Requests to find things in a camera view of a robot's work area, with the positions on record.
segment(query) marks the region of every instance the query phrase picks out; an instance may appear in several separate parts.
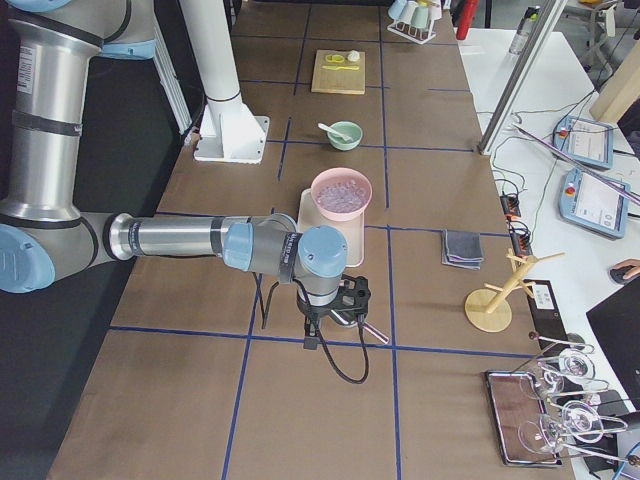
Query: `blue cable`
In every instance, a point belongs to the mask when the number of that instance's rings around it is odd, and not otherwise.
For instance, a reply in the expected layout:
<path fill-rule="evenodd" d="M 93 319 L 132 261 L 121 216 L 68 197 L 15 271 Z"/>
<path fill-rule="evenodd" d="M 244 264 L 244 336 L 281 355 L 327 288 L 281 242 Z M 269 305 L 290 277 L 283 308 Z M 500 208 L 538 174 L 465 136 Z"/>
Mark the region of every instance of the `blue cable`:
<path fill-rule="evenodd" d="M 634 453 L 636 453 L 636 450 L 640 448 L 640 442 L 636 443 L 631 450 L 629 450 L 629 453 L 627 453 L 625 458 L 629 458 L 631 455 L 633 455 Z M 613 475 L 613 477 L 611 478 L 611 480 L 618 480 L 620 478 L 620 475 L 622 475 L 622 470 L 624 469 L 625 465 L 627 464 L 627 462 L 620 462 L 620 465 L 618 465 L 618 469 L 616 470 L 616 473 Z"/>

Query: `white table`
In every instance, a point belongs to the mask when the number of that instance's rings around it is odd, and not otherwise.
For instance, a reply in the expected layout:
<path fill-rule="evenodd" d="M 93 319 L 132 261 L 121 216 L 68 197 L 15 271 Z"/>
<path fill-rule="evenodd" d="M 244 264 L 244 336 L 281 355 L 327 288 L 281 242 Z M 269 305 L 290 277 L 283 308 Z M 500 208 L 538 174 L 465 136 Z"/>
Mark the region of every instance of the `white table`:
<path fill-rule="evenodd" d="M 491 117 L 483 112 L 493 112 L 517 61 L 515 56 L 508 53 L 513 34 L 513 31 L 508 30 L 471 29 L 466 40 L 459 42 L 483 130 Z M 593 86 L 564 36 L 553 33 L 543 55 L 526 80 L 515 102 L 514 111 L 556 110 L 577 102 L 591 90 Z M 578 107 L 571 114 L 592 118 L 589 105 L 596 98 L 597 94 L 594 94 L 585 108 Z M 568 110 L 569 108 L 561 112 L 522 113 L 522 126 L 538 137 L 545 137 Z M 503 139 L 515 135 L 514 131 L 503 132 L 496 146 Z M 614 149 L 631 152 L 619 130 L 615 132 L 614 139 Z M 626 258 L 640 258 L 640 222 L 630 219 L 625 237 L 615 241 L 570 224 L 560 217 L 558 211 L 558 198 L 564 176 L 571 170 L 569 165 L 561 161 L 556 164 L 543 198 L 544 185 L 554 164 L 550 153 L 532 142 L 511 139 L 494 150 L 494 154 L 496 166 L 518 172 L 526 179 L 527 190 L 520 194 L 520 209 L 522 220 L 529 228 L 534 228 L 535 212 L 540 205 L 533 252 L 538 257 L 565 252 L 564 257 L 537 265 L 530 276 L 551 281 L 565 330 L 577 333 L 587 343 L 596 345 L 593 359 L 597 376 L 611 382 L 611 387 L 622 398 L 627 398 L 627 393 L 598 347 L 586 312 L 620 288 L 610 279 L 608 269 Z M 640 190 L 640 163 L 635 157 L 616 155 L 613 169 L 605 174 L 630 183 L 636 192 Z M 495 177 L 502 178 L 502 175 L 496 173 Z M 518 187 L 521 186 L 522 181 L 517 175 L 506 173 L 506 177 Z M 502 190 L 502 183 L 497 182 L 499 191 Z M 505 191 L 513 189 L 505 185 Z M 639 210 L 636 206 L 630 208 L 635 213 Z M 574 462 L 574 470 L 576 478 L 592 478 L 588 476 L 582 462 Z"/>

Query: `white tray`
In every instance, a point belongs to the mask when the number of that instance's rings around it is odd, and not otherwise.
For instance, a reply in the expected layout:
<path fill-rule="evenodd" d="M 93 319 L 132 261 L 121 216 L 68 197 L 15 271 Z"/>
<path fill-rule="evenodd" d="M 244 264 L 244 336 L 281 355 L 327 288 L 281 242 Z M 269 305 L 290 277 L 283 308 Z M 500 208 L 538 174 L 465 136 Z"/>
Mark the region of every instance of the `white tray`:
<path fill-rule="evenodd" d="M 304 233 L 318 225 L 329 225 L 347 239 L 347 267 L 358 267 L 364 261 L 364 212 L 347 222 L 334 222 L 324 217 L 311 199 L 311 189 L 300 196 L 298 211 L 298 231 Z"/>

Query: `human hand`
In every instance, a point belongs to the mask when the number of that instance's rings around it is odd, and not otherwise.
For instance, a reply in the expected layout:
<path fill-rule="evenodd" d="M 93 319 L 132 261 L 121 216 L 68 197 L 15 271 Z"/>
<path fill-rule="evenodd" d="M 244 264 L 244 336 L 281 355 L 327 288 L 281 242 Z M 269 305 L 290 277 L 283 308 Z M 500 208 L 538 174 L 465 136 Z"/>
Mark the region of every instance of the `human hand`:
<path fill-rule="evenodd" d="M 637 258 L 629 258 L 629 259 L 624 260 L 624 261 L 622 261 L 620 263 L 616 263 L 611 268 L 615 270 L 615 269 L 622 268 L 622 267 L 632 267 L 622 277 L 625 280 L 629 280 L 630 278 L 635 277 L 636 275 L 640 274 L 640 260 L 637 259 Z"/>

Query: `brown table surface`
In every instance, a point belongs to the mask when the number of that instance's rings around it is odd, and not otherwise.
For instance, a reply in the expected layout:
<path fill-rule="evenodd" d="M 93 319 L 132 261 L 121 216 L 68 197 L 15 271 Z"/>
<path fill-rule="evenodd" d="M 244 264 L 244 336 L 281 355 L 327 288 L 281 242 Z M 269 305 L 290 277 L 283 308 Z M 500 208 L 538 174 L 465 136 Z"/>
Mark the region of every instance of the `brown table surface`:
<path fill-rule="evenodd" d="M 232 32 L 245 103 L 271 118 L 260 165 L 199 163 L 185 148 L 158 213 L 297 215 L 321 171 L 364 173 L 368 320 L 391 337 L 350 385 L 302 349 L 295 289 L 266 330 L 251 275 L 215 258 L 135 265 L 50 479 L 570 478 L 503 466 L 483 382 L 537 346 L 521 292 L 507 330 L 482 332 L 463 304 L 511 270 L 510 240 L 450 19 L 419 46 L 386 31 L 385 8 L 244 3 Z M 318 49 L 366 52 L 365 95 L 310 92 Z M 316 124 L 362 126 L 338 152 Z M 441 232 L 481 233 L 480 271 L 441 264 Z M 273 279 L 263 281 L 263 289 Z M 363 367 L 357 331 L 323 322 L 337 363 Z"/>

